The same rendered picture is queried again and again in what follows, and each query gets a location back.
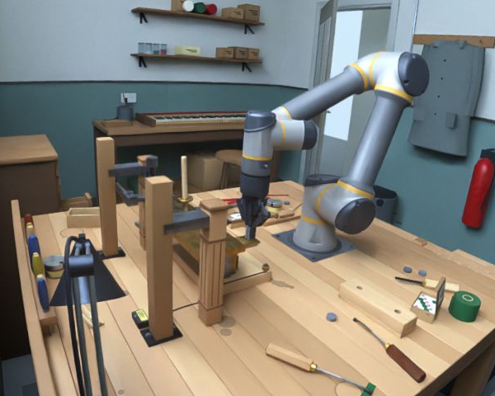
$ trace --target red fire extinguisher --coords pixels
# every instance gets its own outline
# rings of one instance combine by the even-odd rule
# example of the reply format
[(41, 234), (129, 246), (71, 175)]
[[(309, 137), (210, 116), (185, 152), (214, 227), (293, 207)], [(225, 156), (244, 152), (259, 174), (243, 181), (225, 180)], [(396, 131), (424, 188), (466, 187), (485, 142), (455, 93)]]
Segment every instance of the red fire extinguisher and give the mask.
[(462, 223), (469, 227), (482, 227), (494, 180), (495, 148), (488, 148), (482, 150), (480, 159), (473, 170), (468, 198), (465, 202), (464, 214), (462, 214)]

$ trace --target wooden desk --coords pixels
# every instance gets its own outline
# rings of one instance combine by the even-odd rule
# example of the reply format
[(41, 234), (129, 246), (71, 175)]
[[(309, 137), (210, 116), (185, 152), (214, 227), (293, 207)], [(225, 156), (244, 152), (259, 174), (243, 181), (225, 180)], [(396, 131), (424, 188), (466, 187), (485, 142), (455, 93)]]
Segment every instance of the wooden desk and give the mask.
[[(212, 196), (236, 197), (237, 190), (197, 194), (193, 204)], [(272, 184), (270, 189), (270, 193), (289, 194), (295, 200), (301, 199), (302, 191), (291, 181)], [(334, 395), (337, 380), (300, 371), (266, 356), (265, 348), (270, 342), (308, 356), (319, 367), (359, 384), (376, 384), (376, 396), (434, 396), (457, 375), (460, 376), (452, 396), (480, 395), (495, 363), (495, 266), (432, 243), (419, 246), (413, 241), (415, 236), (379, 220), (364, 233), (342, 235), (358, 246), (357, 250), (317, 263), (302, 258), (271, 236), (292, 229), (297, 220), (260, 227), (260, 244), (241, 253), (240, 266), (267, 262), (273, 281), (225, 295), (224, 321), (209, 328), (198, 319), (194, 306), (177, 310), (174, 320), (184, 337), (147, 348), (130, 317), (131, 311), (148, 307), (145, 254), (139, 246), (139, 231), (133, 225), (138, 215), (123, 205), (118, 205), (117, 210), (120, 245), (128, 255), (105, 263), (129, 295), (99, 303), (99, 315), (106, 323), (101, 327), (101, 337), (112, 395), (123, 394), (121, 391), (125, 396)], [(21, 221), (18, 216), (17, 212), (16, 224)], [(43, 257), (62, 253), (64, 214), (36, 216), (35, 222)], [(98, 248), (99, 229), (83, 231)], [(461, 290), (475, 293), (482, 300), (475, 322), (462, 323), (452, 318), (447, 310), (451, 294), (446, 293), (433, 324), (418, 321), (414, 332), (399, 339), (338, 297), (342, 282), (361, 278), (374, 282), (385, 295), (409, 307), (421, 288), (394, 280), (395, 276), (407, 276), (403, 273), (405, 266), (426, 270), (432, 279), (446, 276)], [(417, 278), (414, 272), (410, 276)], [(197, 284), (176, 263), (173, 281), (173, 308), (197, 301)], [(25, 303), (33, 299), (32, 294), (23, 294)], [(62, 338), (58, 332), (52, 337), (38, 337), (36, 350), (42, 355), (41, 361), (35, 360), (39, 391), (42, 386), (64, 389), (65, 384), (73, 382), (65, 309), (55, 310), (59, 324), (54, 329), (60, 329)], [(26, 315), (34, 312), (26, 310)], [(337, 314), (335, 323), (326, 320), (328, 312)], [(352, 322), (354, 317), (364, 318), (380, 337), (396, 344), (424, 369), (426, 379), (421, 384), (412, 380), (377, 340)], [(28, 326), (40, 332), (36, 319), (28, 320)], [(40, 352), (42, 341), (45, 349)], [(89, 361), (95, 362), (93, 354)], [(49, 367), (52, 378), (38, 374), (47, 374), (45, 367)], [(71, 387), (66, 394), (74, 392)], [(337, 392), (340, 396), (360, 394), (345, 384), (338, 386)], [(40, 392), (41, 396), (46, 394), (52, 393)]]
[[(149, 144), (175, 144), (175, 143), (194, 143), (210, 142), (215, 140), (242, 140), (244, 137), (243, 130), (229, 130), (227, 123), (219, 130), (214, 127), (213, 130), (207, 130), (204, 124), (174, 125), (169, 129), (163, 126), (160, 128), (151, 128), (137, 120), (132, 122), (132, 126), (105, 127), (101, 120), (92, 121), (93, 124), (93, 153), (96, 164), (96, 194), (97, 194), (97, 138), (110, 136), (115, 144), (115, 163), (117, 163), (117, 148), (131, 146), (145, 146)], [(279, 179), (279, 160), (280, 151), (273, 152), (271, 161), (271, 181), (277, 182)]]
[(21, 200), (22, 215), (58, 211), (58, 159), (45, 134), (0, 138), (0, 355), (3, 360), (30, 353), (13, 240), (11, 200)]

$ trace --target dark brown handle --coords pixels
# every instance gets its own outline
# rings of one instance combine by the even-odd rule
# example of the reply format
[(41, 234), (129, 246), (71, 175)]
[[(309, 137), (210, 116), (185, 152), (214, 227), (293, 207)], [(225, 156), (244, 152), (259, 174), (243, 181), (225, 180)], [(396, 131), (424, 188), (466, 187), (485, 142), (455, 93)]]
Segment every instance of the dark brown handle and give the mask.
[(393, 360), (400, 365), (402, 369), (408, 372), (416, 382), (419, 384), (426, 378), (426, 373), (418, 367), (412, 360), (405, 356), (396, 346), (389, 345), (387, 347), (387, 354), (393, 358)]

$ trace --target lamp shade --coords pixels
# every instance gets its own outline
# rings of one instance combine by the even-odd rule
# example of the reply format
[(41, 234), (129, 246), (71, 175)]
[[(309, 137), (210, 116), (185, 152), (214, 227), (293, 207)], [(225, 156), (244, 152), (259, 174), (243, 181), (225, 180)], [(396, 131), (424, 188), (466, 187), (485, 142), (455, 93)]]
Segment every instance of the lamp shade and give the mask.
[[(75, 251), (77, 247), (82, 249), (81, 253), (85, 251), (85, 248), (81, 244), (76, 244), (72, 252)], [(81, 275), (82, 268), (85, 266), (93, 265), (93, 275), (95, 278), (96, 284), (96, 294), (97, 301), (107, 301), (109, 299), (119, 299), (120, 297), (125, 296), (125, 292), (120, 288), (117, 284), (116, 280), (108, 271), (105, 264), (102, 262), (99, 257), (99, 253), (97, 250), (90, 247), (91, 254), (82, 254), (81, 256), (70, 256), (68, 259), (69, 262), (69, 270), (71, 277), (77, 277), (79, 283), (79, 290), (81, 293), (81, 304), (90, 304), (90, 294), (88, 293), (88, 282), (86, 276), (77, 276)], [(57, 286), (57, 290), (55, 291), (53, 298), (51, 299), (51, 303), (49, 305), (53, 307), (61, 307), (67, 304), (66, 300), (66, 276), (62, 276), (60, 278), (59, 285)]]

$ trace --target teal wall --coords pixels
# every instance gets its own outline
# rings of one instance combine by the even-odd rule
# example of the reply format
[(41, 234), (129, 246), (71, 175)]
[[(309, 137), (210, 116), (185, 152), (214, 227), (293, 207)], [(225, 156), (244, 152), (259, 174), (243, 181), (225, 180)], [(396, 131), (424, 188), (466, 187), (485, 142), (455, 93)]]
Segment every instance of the teal wall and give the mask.
[(472, 120), (466, 158), (408, 143), (413, 109), (406, 109), (377, 184), (398, 193), (394, 225), (448, 250), (461, 249), (495, 264), (495, 185), (481, 229), (462, 224), (475, 163), (495, 149), (495, 124)]
[[(0, 136), (46, 134), (59, 155), (64, 199), (95, 195), (92, 120), (116, 117), (121, 92), (137, 92), (134, 112), (272, 110), (303, 92), (262, 85), (183, 82), (28, 83), (0, 85)], [(179, 177), (195, 149), (241, 149), (240, 140), (118, 148), (118, 162), (158, 155), (158, 171)], [(300, 156), (283, 152), (279, 177), (297, 180)]]

